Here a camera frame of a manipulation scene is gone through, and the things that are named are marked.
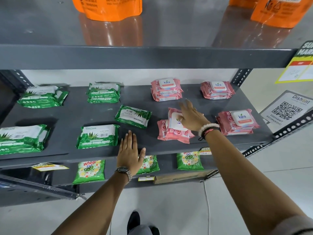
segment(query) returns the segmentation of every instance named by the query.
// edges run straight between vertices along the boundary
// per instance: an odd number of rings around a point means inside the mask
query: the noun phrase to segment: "pant leg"
[[[133,228],[128,235],[152,235],[152,233],[147,225],[139,225]]]

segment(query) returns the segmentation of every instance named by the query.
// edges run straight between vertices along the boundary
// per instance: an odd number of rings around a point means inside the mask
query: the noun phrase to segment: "green detergent packet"
[[[177,169],[186,171],[204,170],[200,161],[200,152],[178,153]]]
[[[48,108],[61,106],[67,95],[68,91],[57,86],[32,86],[17,102],[28,108]]]
[[[48,135],[45,124],[0,128],[0,155],[41,152]]]
[[[82,127],[82,133],[77,139],[78,149],[88,149],[101,146],[116,146],[119,125],[98,125]]]
[[[104,164],[105,160],[80,162],[73,184],[105,180]]]
[[[115,116],[115,120],[145,129],[147,128],[151,114],[152,112],[147,110],[122,105]]]
[[[89,103],[117,103],[120,97],[120,85],[115,83],[89,83],[86,94]]]
[[[145,156],[145,158],[143,159],[142,166],[137,172],[137,175],[150,173],[153,171],[159,171],[160,168],[156,158],[157,158],[156,155]]]

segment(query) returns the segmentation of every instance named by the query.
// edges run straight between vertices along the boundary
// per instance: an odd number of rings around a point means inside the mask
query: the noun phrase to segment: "person's right arm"
[[[193,108],[180,104],[182,125],[199,131],[209,121]],[[252,235],[268,234],[286,218],[305,213],[280,188],[248,161],[218,130],[206,134],[214,161]]]

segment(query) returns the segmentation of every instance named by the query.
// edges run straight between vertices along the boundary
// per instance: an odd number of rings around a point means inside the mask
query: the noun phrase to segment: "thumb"
[[[145,157],[145,155],[146,155],[146,148],[143,148],[140,151],[138,162],[140,162],[142,164],[143,163],[143,158]]]
[[[185,118],[182,115],[178,115],[177,119],[184,125],[183,121],[185,121]]]

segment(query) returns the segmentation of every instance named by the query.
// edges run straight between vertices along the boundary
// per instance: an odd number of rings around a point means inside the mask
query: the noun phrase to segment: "stack of pink packages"
[[[183,143],[189,144],[189,139],[193,138],[194,135],[189,129],[186,129],[180,121],[178,121],[177,116],[182,115],[182,112],[175,108],[169,108],[168,120],[160,120],[157,122],[159,127],[160,140],[178,140]]]
[[[204,98],[210,100],[229,99],[235,94],[228,81],[205,81],[200,87]]]
[[[253,133],[253,129],[260,128],[251,114],[250,109],[236,111],[222,111],[216,117],[224,135]]]
[[[182,88],[179,79],[160,79],[151,82],[151,94],[157,102],[178,100],[182,98]]]

